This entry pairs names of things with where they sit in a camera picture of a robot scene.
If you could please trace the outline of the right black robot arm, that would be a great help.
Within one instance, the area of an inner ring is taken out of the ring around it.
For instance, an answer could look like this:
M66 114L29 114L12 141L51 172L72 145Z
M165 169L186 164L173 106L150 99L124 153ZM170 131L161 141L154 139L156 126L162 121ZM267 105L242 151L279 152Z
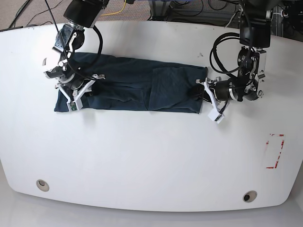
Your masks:
M101 56L103 38L95 23L107 5L107 0L73 0L63 15L68 22L62 29L57 29L53 50L59 54L59 59L54 62L54 66L46 70L45 74L47 78L58 79L69 96L74 90L82 88L84 83L97 80L88 74L88 69L93 67ZM99 47L92 61L81 63L74 59L74 55L84 44L85 28L92 28L96 32Z

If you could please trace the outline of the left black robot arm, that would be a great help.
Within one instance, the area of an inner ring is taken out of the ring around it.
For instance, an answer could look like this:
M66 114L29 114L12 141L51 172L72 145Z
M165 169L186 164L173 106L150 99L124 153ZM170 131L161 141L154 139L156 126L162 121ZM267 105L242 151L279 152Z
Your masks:
M215 99L221 101L243 99L254 101L258 99L259 80L264 77L266 51L270 46L270 28L272 10L267 4L258 0L240 0L241 9L239 33L228 32L219 36L210 51L209 61L212 69L229 78L223 81L208 81L206 85L196 85L189 91L189 96L195 100L210 102L208 87ZM227 70L217 53L217 47L230 39L239 40L242 44L237 57L237 68Z

